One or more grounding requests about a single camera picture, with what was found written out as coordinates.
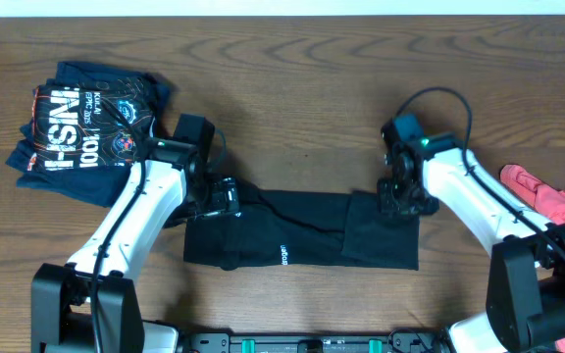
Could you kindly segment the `black t-shirt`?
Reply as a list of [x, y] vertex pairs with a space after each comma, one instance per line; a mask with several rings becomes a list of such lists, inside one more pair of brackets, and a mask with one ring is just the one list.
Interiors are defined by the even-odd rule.
[[166, 227], [185, 226], [187, 263], [232, 271], [315, 265], [416, 271], [420, 220], [365, 191], [265, 190], [237, 180], [231, 212], [189, 219], [175, 210]]

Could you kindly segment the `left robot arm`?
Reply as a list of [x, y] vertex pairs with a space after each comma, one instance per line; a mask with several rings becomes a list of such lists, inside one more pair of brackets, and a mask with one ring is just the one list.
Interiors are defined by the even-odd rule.
[[31, 282], [33, 352], [179, 352], [180, 332], [142, 318], [135, 290], [169, 219], [232, 214], [229, 178], [211, 176], [211, 141], [149, 138], [99, 228], [63, 266], [43, 264]]

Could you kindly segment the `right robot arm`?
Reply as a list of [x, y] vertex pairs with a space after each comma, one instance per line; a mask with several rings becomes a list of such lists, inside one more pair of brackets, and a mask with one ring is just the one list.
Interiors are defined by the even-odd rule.
[[532, 352], [565, 338], [565, 224], [522, 203], [452, 134], [384, 138], [379, 187], [398, 216], [447, 206], [490, 256], [484, 311], [451, 325], [438, 352]]

